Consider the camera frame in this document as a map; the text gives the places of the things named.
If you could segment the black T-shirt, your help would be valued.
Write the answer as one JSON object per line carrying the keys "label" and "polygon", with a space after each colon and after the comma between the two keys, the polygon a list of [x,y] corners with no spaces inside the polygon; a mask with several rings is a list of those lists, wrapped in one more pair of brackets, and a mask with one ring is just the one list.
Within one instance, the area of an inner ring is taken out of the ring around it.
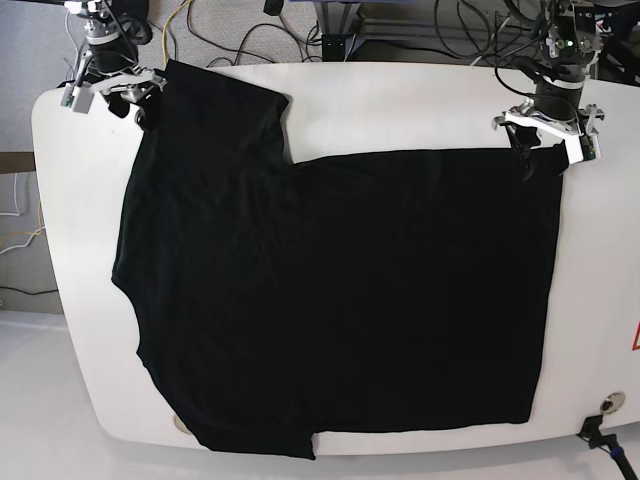
{"label": "black T-shirt", "polygon": [[174,61],[165,78],[112,281],[202,445],[312,458],[321,432],[530,419],[563,145],[296,164],[283,94]]}

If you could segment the red warning triangle sticker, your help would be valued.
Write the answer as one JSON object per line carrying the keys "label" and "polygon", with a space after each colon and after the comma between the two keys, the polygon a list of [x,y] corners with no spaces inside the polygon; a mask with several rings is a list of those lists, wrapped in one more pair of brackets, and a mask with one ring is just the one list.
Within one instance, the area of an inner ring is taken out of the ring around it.
{"label": "red warning triangle sticker", "polygon": [[636,331],[634,334],[634,340],[632,344],[632,351],[638,351],[640,349],[640,323],[636,327]]}

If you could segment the silver table grommet right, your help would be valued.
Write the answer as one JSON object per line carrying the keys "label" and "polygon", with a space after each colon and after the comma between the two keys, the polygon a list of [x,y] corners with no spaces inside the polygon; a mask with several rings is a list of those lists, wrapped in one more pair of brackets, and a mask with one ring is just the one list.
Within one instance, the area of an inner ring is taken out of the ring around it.
{"label": "silver table grommet right", "polygon": [[624,392],[617,391],[608,395],[600,405],[602,415],[611,415],[622,408],[626,400]]}

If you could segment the silver table grommet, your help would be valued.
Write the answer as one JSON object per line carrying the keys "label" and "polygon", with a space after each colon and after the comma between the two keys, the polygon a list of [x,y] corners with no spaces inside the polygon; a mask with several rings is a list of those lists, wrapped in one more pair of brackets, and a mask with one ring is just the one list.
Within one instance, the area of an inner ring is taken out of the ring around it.
{"label": "silver table grommet", "polygon": [[617,391],[608,395],[600,405],[602,415],[611,415],[622,408],[626,400],[624,392]]}
{"label": "silver table grommet", "polygon": [[182,422],[182,420],[177,416],[173,416],[173,424],[178,431],[183,434],[191,435],[191,431],[186,427],[186,425]]}

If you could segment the silver table grommet left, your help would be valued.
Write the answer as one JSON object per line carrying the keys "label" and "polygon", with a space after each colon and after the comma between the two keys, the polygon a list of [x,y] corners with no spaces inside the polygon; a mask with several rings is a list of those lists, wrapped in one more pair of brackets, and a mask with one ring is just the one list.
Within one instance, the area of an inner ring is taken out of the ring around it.
{"label": "silver table grommet left", "polygon": [[173,416],[173,424],[178,431],[183,434],[191,435],[191,431],[186,427],[186,425],[182,422],[182,420],[177,416]]}

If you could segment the black table leg bracket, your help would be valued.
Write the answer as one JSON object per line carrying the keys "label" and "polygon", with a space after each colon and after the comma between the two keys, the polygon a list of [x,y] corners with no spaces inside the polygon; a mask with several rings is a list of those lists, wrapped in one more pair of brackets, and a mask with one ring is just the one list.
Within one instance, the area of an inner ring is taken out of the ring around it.
{"label": "black table leg bracket", "polygon": [[347,62],[355,48],[357,34],[328,34],[321,36],[323,62]]}

